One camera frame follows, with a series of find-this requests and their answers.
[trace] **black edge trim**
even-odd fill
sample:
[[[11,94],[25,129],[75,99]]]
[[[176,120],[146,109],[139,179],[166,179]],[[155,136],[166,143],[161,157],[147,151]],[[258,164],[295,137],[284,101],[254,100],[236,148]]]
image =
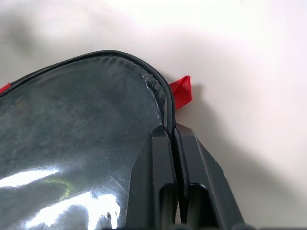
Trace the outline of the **black edge trim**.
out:
[[[44,74],[48,71],[51,71],[53,69],[56,69],[58,67],[70,64],[72,62],[75,61],[80,61],[80,60],[84,60],[84,59],[88,59],[88,58],[94,58],[94,57],[98,57],[101,55],[116,55],[119,56],[121,58],[124,58],[128,61],[133,62],[134,64],[142,67],[143,69],[145,69],[146,71],[148,71],[149,73],[151,73],[160,83],[160,85],[162,86],[162,89],[164,90],[165,94],[166,94],[166,100],[167,100],[167,114],[171,114],[171,116],[167,116],[167,132],[170,136],[170,139],[173,140],[173,134],[174,134],[174,127],[175,127],[175,101],[174,101],[174,96],[171,93],[171,89],[167,83],[167,81],[164,79],[164,77],[157,71],[155,70],[152,66],[150,66],[149,64],[147,64],[146,62],[144,62],[143,60],[131,55],[131,54],[127,54],[121,51],[116,51],[116,50],[102,50],[102,51],[96,51],[96,52],[92,52],[92,53],[88,53],[88,54],[84,54],[84,55],[80,55],[77,57],[73,57],[71,59],[68,59],[66,61],[62,61],[59,62],[57,64],[45,67],[43,69],[40,69],[36,72],[33,72],[31,74],[28,74],[26,76],[24,76],[23,78],[20,78],[17,81],[14,81],[11,83],[11,87],[6,90],[3,93],[0,93],[0,98],[3,97],[4,95],[8,94],[9,92],[13,91],[14,89],[16,89],[17,87],[21,86],[22,84],[26,83],[27,81],[38,77],[41,74]]]

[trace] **white wall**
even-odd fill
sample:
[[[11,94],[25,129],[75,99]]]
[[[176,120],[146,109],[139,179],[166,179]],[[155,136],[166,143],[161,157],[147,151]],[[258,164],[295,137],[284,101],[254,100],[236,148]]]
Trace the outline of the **white wall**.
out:
[[[134,54],[220,163],[246,222],[307,226],[307,1],[1,0],[0,85],[91,51]]]

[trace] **black plastic part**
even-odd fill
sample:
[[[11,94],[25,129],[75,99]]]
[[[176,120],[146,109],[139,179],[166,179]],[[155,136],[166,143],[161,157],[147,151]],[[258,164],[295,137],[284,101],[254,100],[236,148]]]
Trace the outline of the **black plastic part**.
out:
[[[236,224],[232,226],[231,230],[255,230],[255,228],[248,224]]]
[[[175,221],[177,192],[170,141],[157,127],[131,174],[126,227],[168,229]]]
[[[225,175],[193,131],[177,124],[176,174],[181,220],[194,229],[244,223]]]

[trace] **red fabric tab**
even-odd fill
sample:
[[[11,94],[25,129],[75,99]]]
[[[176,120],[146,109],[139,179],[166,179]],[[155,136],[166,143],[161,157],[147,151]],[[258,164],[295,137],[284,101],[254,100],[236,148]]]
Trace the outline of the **red fabric tab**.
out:
[[[10,88],[11,87],[11,84],[7,84],[7,85],[5,85],[5,86],[3,86],[2,88],[0,88],[0,93],[2,93],[2,92],[4,92],[4,91],[6,91],[8,88]]]
[[[191,77],[187,75],[169,85],[175,98],[176,109],[179,109],[192,101],[190,78]]]

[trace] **scratched plastic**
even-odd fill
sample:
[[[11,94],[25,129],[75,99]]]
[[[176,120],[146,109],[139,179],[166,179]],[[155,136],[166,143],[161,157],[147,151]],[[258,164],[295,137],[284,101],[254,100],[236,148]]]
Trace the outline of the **scratched plastic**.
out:
[[[144,76],[120,57],[93,57],[0,98],[1,230],[125,226],[131,170],[162,124]]]

